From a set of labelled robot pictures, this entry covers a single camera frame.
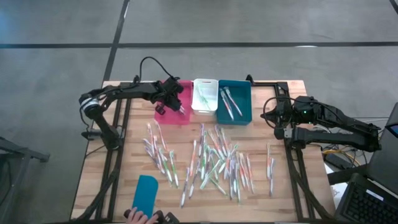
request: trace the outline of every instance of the gray floor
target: gray floor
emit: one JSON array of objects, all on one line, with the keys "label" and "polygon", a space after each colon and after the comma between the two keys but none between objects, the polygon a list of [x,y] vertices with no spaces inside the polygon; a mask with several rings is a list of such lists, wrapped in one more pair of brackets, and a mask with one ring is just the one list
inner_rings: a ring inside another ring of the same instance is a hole
[{"label": "gray floor", "polygon": [[[111,43],[122,4],[3,0],[0,44]],[[120,42],[227,41],[398,41],[398,15],[388,0],[132,0]],[[0,49],[0,136],[51,153],[31,164],[15,221],[68,220],[86,147],[77,100],[101,85],[109,50]],[[398,100],[398,47],[119,49],[110,79],[131,80],[148,55],[183,79],[302,79],[348,116],[386,117]]]}]

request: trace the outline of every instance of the table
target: table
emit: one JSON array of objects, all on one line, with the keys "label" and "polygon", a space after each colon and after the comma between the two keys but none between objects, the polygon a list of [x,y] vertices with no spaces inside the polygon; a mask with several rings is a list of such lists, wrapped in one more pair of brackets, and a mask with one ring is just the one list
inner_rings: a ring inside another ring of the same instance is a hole
[{"label": "table", "polygon": [[[291,97],[296,98],[299,95],[307,94],[302,80],[285,82],[289,85]],[[104,86],[118,84],[119,82],[104,82]],[[193,149],[192,142],[194,139],[199,139],[200,123],[204,123],[206,129],[213,128],[214,124],[216,124],[216,118],[213,116],[192,115],[191,123],[186,126],[161,125],[168,148],[173,149],[176,154],[176,168],[180,184],[180,188],[176,189],[169,185],[166,176],[158,171],[144,150],[142,138],[148,138],[146,124],[153,123],[154,105],[141,99],[132,100],[114,221],[123,222],[125,220],[123,212],[131,207],[136,184],[141,174],[152,175],[159,181],[154,211],[161,209],[164,214],[172,212],[180,222],[296,221],[284,143],[276,140],[273,129],[268,127],[265,121],[260,118],[264,102],[273,97],[274,94],[274,90],[269,87],[252,88],[253,121],[247,126],[223,126],[226,135],[231,138],[232,142],[239,143],[238,150],[250,155],[255,194],[245,191],[241,187],[242,202],[238,204],[235,200],[230,201],[228,197],[222,195],[211,183],[204,190],[199,190],[200,181],[198,181],[196,182],[192,199],[187,199],[183,208],[179,207],[182,194],[181,186],[183,186],[185,180],[186,168],[190,165]],[[274,106],[275,101],[270,101],[267,105],[267,111]],[[115,103],[104,114],[109,123],[113,120],[114,108]],[[120,123],[123,118],[123,109],[122,106]],[[272,198],[268,196],[269,182],[266,177],[266,149],[268,142],[271,144],[271,156],[276,159],[274,196]],[[102,144],[100,140],[90,142],[87,152],[96,149]],[[98,193],[105,156],[106,150],[102,149],[92,153],[85,159],[71,218],[81,215]],[[326,210],[333,214],[335,211],[333,196],[319,147],[308,146],[303,150],[303,157],[311,191]],[[227,181],[220,180],[220,182],[221,186],[228,192]],[[307,214],[301,190],[300,198],[303,213]]]}]

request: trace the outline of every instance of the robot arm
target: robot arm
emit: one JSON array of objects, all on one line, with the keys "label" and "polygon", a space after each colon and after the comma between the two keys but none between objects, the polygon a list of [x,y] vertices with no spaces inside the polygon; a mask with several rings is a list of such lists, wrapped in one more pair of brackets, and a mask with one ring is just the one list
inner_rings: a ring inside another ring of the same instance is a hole
[{"label": "robot arm", "polygon": [[[290,107],[290,98],[277,99],[277,106],[270,112],[261,115],[267,123],[275,124],[274,134],[277,139],[287,139],[293,148],[305,148],[311,142],[347,144],[357,149],[374,152],[380,150],[378,140],[379,127],[367,124],[346,116],[334,106],[318,102],[312,96],[299,96]],[[326,128],[341,128],[352,132],[319,133],[305,128],[286,128],[292,122],[294,124],[320,124]]]},{"label": "robot arm", "polygon": [[164,106],[174,111],[182,110],[181,101],[177,94],[183,91],[183,86],[177,81],[178,78],[170,77],[164,83],[121,83],[119,86],[106,86],[104,88],[91,90],[79,98],[80,108],[85,115],[92,119],[101,130],[101,139],[108,150],[115,150],[120,146],[120,137],[116,128],[109,125],[104,119],[103,112],[106,111],[114,100],[142,98],[151,103],[160,102],[155,110],[164,114]]}]

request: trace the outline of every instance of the pink tray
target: pink tray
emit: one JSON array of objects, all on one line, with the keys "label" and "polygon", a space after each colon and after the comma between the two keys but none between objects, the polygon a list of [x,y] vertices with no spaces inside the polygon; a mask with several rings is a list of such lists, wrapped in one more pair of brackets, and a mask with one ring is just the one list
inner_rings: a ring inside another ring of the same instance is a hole
[{"label": "pink tray", "polygon": [[165,114],[160,115],[155,112],[155,120],[159,122],[159,124],[187,125],[190,123],[193,84],[190,80],[179,80],[178,82],[184,87],[182,93],[178,94],[178,98],[181,100],[182,106],[185,109],[185,114],[181,114],[179,111],[173,111],[165,106]]}]

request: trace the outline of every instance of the teal bin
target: teal bin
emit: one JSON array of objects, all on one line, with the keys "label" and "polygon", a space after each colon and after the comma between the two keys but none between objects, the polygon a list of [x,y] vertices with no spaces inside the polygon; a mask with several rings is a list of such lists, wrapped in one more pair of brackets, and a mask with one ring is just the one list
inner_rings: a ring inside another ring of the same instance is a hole
[{"label": "teal bin", "polygon": [[233,81],[233,80],[220,80],[218,81],[218,88],[228,87],[231,92],[232,99],[238,105],[242,112],[239,115],[232,101],[228,98],[231,105],[234,120],[231,119],[228,110],[225,107],[224,101],[221,97],[221,92],[218,90],[218,109],[217,109],[217,122],[219,124],[232,124],[232,125],[248,125],[252,120],[251,111],[251,83],[247,81]]}]

